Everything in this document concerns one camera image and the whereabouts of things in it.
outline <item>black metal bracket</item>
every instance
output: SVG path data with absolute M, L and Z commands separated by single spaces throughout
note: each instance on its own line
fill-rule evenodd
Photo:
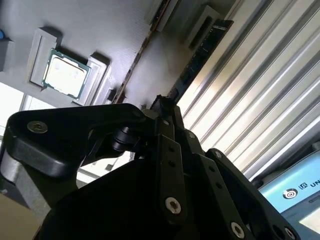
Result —
M 289 229 L 300 240 L 222 152 L 204 154 L 173 101 L 158 96 L 152 110 L 155 119 L 130 104 L 10 117 L 0 170 L 35 212 L 49 206 L 36 239 L 95 239 L 108 226 L 121 239 L 291 240 Z M 75 187 L 80 166 L 124 151 L 134 160 Z

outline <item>bolt head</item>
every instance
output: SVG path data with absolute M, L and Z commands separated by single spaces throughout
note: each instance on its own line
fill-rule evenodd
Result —
M 174 197 L 168 197 L 165 200 L 165 207 L 174 215 L 181 213 L 181 205 Z
M 196 135 L 192 131 L 189 131 L 189 137 L 195 139 Z
M 221 159 L 221 158 L 222 158 L 221 153 L 218 152 L 218 151 L 215 151 L 215 152 L 214 152 L 214 155 L 215 155 L 218 159 Z
M 232 229 L 232 232 L 234 233 L 234 235 L 236 235 L 238 239 L 245 238 L 245 232 L 238 223 L 232 222 L 231 229 Z
M 290 237 L 292 240 L 296 240 L 296 237 L 295 237 L 294 233 L 293 233 L 289 228 L 286 227 L 286 228 L 284 228 L 284 230 L 285 230 L 286 234 L 288 234 L 289 237 Z
M 48 126 L 42 121 L 31 121 L 27 124 L 27 128 L 35 134 L 44 134 L 48 131 Z

